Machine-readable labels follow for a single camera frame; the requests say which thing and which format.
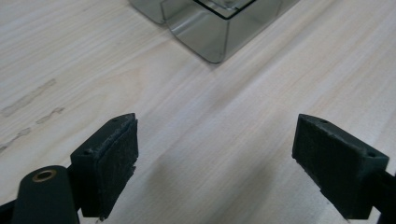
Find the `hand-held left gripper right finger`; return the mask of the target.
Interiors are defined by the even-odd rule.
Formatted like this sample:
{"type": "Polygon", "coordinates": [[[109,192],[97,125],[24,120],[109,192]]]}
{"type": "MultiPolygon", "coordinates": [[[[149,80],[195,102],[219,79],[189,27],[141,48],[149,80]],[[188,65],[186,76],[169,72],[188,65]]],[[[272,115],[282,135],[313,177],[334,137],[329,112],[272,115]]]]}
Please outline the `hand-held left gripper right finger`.
{"type": "Polygon", "coordinates": [[[298,116],[292,157],[346,219],[389,219],[389,157],[331,122],[298,116]]]}

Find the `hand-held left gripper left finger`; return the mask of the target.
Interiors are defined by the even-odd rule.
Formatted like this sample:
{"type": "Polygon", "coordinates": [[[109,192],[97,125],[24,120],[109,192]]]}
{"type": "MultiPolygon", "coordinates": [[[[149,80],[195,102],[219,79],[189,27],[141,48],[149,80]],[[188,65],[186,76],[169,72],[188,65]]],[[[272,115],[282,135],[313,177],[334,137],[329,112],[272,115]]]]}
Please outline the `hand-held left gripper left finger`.
{"type": "Polygon", "coordinates": [[[138,158],[134,113],[110,119],[71,155],[72,179],[84,217],[109,217],[138,158]]]}

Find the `clear plastic compartment box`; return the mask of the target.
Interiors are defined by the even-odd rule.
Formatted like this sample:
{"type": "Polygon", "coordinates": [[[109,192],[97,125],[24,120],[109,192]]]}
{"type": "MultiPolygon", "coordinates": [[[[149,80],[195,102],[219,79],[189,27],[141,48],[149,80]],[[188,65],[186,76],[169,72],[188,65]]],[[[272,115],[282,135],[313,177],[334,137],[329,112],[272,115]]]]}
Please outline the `clear plastic compartment box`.
{"type": "Polygon", "coordinates": [[[186,47],[221,63],[300,0],[129,0],[186,47]]]}

